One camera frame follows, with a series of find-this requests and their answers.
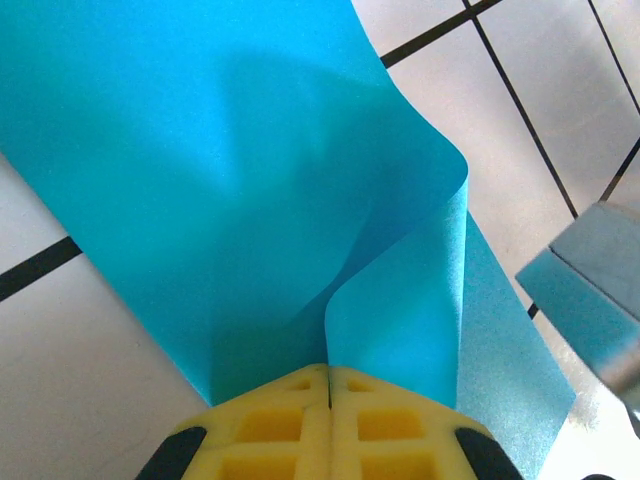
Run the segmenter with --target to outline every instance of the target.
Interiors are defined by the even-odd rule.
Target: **black rubber tip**
[[[203,427],[192,427],[167,437],[135,480],[180,480],[206,435]]]
[[[594,473],[593,475],[589,475],[588,477],[584,477],[582,480],[615,480],[607,475],[602,475],[600,473]]]
[[[472,428],[458,428],[456,438],[478,480],[523,480],[500,444]]]

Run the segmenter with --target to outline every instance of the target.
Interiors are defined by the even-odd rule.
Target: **black grout line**
[[[469,0],[462,0],[462,3],[464,3],[465,7],[470,8]],[[527,126],[527,129],[529,130],[529,133],[531,134],[531,137],[533,138],[533,141],[536,144],[536,147],[538,147],[538,151],[540,152],[540,155],[542,155],[542,159],[544,160],[544,163],[547,165],[547,169],[549,170],[549,173],[551,173],[553,180],[556,182],[556,186],[558,187],[558,190],[560,190],[560,194],[562,195],[562,198],[564,199],[564,202],[566,203],[567,208],[569,209],[569,212],[571,212],[571,216],[574,219],[578,218],[578,212],[576,211],[576,208],[574,207],[573,202],[571,201],[571,198],[569,198],[569,193],[567,192],[567,189],[562,183],[562,180],[560,180],[560,176],[558,175],[558,172],[553,166],[553,163],[551,163],[551,158],[549,158],[547,151],[542,145],[542,141],[540,140],[540,137],[538,137],[538,133],[536,132],[536,129],[534,128],[533,123],[529,118],[529,115],[525,111],[524,106],[520,101],[520,97],[518,97],[518,94],[513,88],[513,84],[509,80],[509,77],[507,76],[507,72],[505,72],[504,68],[502,67],[502,64],[500,63],[500,60],[498,59],[498,56],[496,55],[495,50],[491,46],[491,43],[489,42],[489,38],[487,37],[484,29],[482,28],[482,25],[480,25],[480,21],[478,20],[478,17],[474,15],[472,18],[472,21],[474,26],[476,27],[478,35],[480,35],[480,39],[482,40],[482,43],[484,44],[487,50],[487,53],[489,53],[489,56],[491,57],[491,60],[493,61],[494,66],[498,70],[498,73],[500,74],[500,77],[502,78],[502,81],[504,82],[505,87],[507,87],[507,90],[511,95],[511,99],[516,104],[516,108],[518,109],[518,112],[520,112],[520,116],[522,117],[522,120]]]
[[[633,147],[631,147],[631,151],[629,152],[627,157],[624,159],[624,162],[622,162],[622,165],[620,165],[620,168],[618,168],[618,171],[609,182],[609,185],[607,185],[607,188],[605,188],[604,192],[602,192],[602,196],[600,197],[601,202],[606,202],[607,200],[609,200],[609,197],[613,193],[613,190],[616,188],[616,186],[622,179],[622,176],[629,168],[629,165],[631,165],[631,162],[633,161],[636,154],[638,153],[638,150],[640,150],[640,138],[638,138],[638,140],[636,140],[636,143],[634,143]]]
[[[593,4],[592,0],[587,0],[589,2],[589,6],[591,7],[591,11],[593,12],[593,15],[596,17],[596,22],[598,22],[598,26],[600,27],[600,31],[602,32],[602,35],[604,36],[604,40],[605,42],[607,42],[607,46],[609,47],[609,51],[611,52],[611,56],[613,57],[613,61],[616,62],[616,67],[618,67],[618,72],[620,72],[620,76],[622,77],[622,80],[624,81],[624,84],[627,86],[627,91],[629,92],[629,95],[631,95],[631,100],[633,100],[633,104],[636,106],[636,110],[638,111],[638,113],[640,114],[640,106],[638,105],[638,101],[636,100],[636,96],[633,93],[633,90],[631,89],[631,85],[629,85],[629,81],[627,80],[627,76],[624,74],[624,70],[622,70],[622,65],[620,65],[620,62],[618,61],[618,55],[616,55],[616,51],[613,49],[613,45],[611,44],[611,41],[609,40],[609,35],[607,35],[606,30],[604,29],[604,25],[602,24],[602,21],[600,20],[600,15],[598,15],[598,11],[596,10],[596,7]]]
[[[0,274],[0,302],[81,253],[71,237],[66,237]]]
[[[538,308],[538,306],[535,303],[532,303],[529,307],[529,310],[527,310],[527,315],[529,315],[529,318],[533,320],[533,317],[535,317],[539,311],[540,309]]]
[[[409,55],[413,55],[418,50],[426,47],[431,42],[439,39],[443,35],[446,35],[451,30],[458,28],[460,25],[471,20],[474,16],[481,14],[485,10],[500,3],[502,0],[482,0],[476,3],[472,7],[465,9],[464,11],[457,13],[453,17],[445,20],[444,22],[436,25],[432,29],[418,35],[417,37],[409,40],[407,43],[400,45],[399,47],[391,50],[380,57],[382,64],[386,68],[390,68],[401,60],[404,60]]]

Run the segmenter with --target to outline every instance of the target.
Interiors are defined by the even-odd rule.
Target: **curled sheet edge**
[[[0,27],[0,150],[209,403],[328,359],[457,391],[535,478],[574,394],[348,2],[9,0]]]

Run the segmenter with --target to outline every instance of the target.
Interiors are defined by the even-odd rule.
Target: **white tile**
[[[616,185],[609,201],[640,212],[640,152]]]
[[[469,208],[513,276],[572,220],[473,25],[390,69],[415,108],[464,154]]]
[[[77,257],[0,303],[0,478],[134,478],[204,404]]]
[[[593,0],[629,85],[640,101],[640,3]]]
[[[479,16],[578,212],[640,134],[640,115],[586,1],[501,2]]]
[[[65,236],[47,207],[0,154],[0,273]]]
[[[580,361],[542,313],[535,324],[550,346],[577,399],[538,480],[581,479],[593,473],[616,480],[640,478],[640,440],[624,406]]]
[[[352,0],[378,55],[384,55],[464,10],[460,0]]]

